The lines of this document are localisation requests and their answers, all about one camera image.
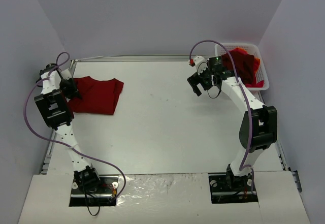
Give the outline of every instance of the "white basket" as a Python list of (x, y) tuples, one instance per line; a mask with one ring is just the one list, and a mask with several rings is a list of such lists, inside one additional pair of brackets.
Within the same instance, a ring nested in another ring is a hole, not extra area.
[[(263, 64), (263, 60), (261, 57), (261, 54), (258, 50), (258, 47), (256, 45), (251, 45), (251, 44), (246, 44), (246, 43), (223, 43), (223, 45), (228, 49), (228, 50), (233, 50), (238, 48), (241, 48), (243, 50), (246, 50), (248, 54), (254, 55), (256, 58), (258, 58), (261, 63), (259, 64), (259, 68), (256, 75), (256, 82), (260, 82), (264, 80), (264, 86), (262, 88), (247, 88), (250, 91), (259, 91), (259, 90), (267, 90), (269, 88), (269, 80), (268, 76), (265, 71), (265, 67)], [(221, 56), (225, 54), (225, 50), (219, 46), (215, 45), (215, 55), (216, 56)]]

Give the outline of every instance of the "red fabric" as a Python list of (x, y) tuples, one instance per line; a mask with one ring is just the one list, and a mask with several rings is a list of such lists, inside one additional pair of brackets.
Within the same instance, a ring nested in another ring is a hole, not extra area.
[(98, 81), (91, 77), (75, 78), (82, 99), (68, 102), (73, 112), (113, 115), (124, 83), (117, 79)]
[[(242, 79), (245, 86), (255, 88), (263, 87), (264, 80), (257, 83), (255, 76), (255, 71), (259, 68), (260, 60), (256, 59), (253, 55), (247, 54), (245, 50), (240, 48), (231, 50), (230, 54), (234, 59), (238, 76)], [(228, 54), (222, 56), (222, 61), (228, 70), (233, 70), (233, 65)]]

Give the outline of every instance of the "white table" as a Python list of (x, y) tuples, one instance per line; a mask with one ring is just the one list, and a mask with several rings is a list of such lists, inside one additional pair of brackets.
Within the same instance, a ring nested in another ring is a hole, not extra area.
[[(75, 113), (81, 149), (126, 174), (224, 172), (241, 147), (242, 115), (223, 93), (215, 100), (206, 92), (197, 97), (186, 81), (194, 72), (185, 59), (78, 62), (74, 77), (124, 82), (114, 116)], [(117, 173), (107, 165), (93, 165), (100, 174)], [(275, 145), (254, 167), (282, 171)], [(48, 174), (73, 174), (64, 146), (54, 146)]]
[[(123, 81), (116, 112), (76, 114), (74, 132), (85, 153), (128, 174), (124, 193), (116, 207), (102, 207), (96, 218), (85, 207), (69, 207), (73, 169), (65, 148), (55, 145), (48, 174), (32, 179), (20, 224), (309, 223), (275, 145), (254, 166), (259, 203), (211, 204), (207, 173), (224, 172), (235, 157), (242, 118), (223, 94), (215, 100), (205, 93), (197, 97), (186, 81), (195, 71), (186, 62), (107, 59), (78, 63), (75, 77)], [(93, 164), (100, 174), (116, 173)]]

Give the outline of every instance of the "wall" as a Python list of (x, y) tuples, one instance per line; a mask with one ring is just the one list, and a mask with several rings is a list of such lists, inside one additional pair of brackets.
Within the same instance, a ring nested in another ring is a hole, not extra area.
[[(187, 54), (202, 39), (258, 44), (281, 0), (38, 0), (73, 57)], [(202, 45), (197, 53), (213, 53)]]
[(279, 112), (280, 140), (312, 223), (325, 219), (324, 43), (325, 0), (283, 0), (259, 48)]
[[(18, 222), (47, 147), (27, 129), (23, 103), (39, 70), (63, 47), (37, 0), (0, 0), (0, 13), (0, 222), (12, 224)], [(33, 102), (28, 114), (36, 131), (49, 136)]]

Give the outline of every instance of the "plastic basket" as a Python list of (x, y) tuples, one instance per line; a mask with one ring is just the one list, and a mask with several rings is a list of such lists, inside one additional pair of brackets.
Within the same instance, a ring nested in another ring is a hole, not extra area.
[[(261, 57), (261, 54), (258, 50), (258, 47), (256, 45), (251, 45), (251, 44), (246, 44), (246, 43), (223, 43), (223, 45), (228, 49), (228, 50), (233, 50), (235, 48), (241, 48), (247, 51), (248, 54), (254, 55), (256, 58), (260, 59), (261, 63), (259, 65), (258, 71), (255, 74), (256, 75), (256, 81), (260, 82), (264, 80), (264, 86), (262, 88), (247, 88), (250, 91), (260, 91), (260, 90), (267, 90), (269, 88), (269, 80), (268, 76), (265, 71), (265, 67), (263, 64), (263, 60)], [(215, 55), (220, 56), (225, 54), (225, 50), (219, 46), (215, 45)]]

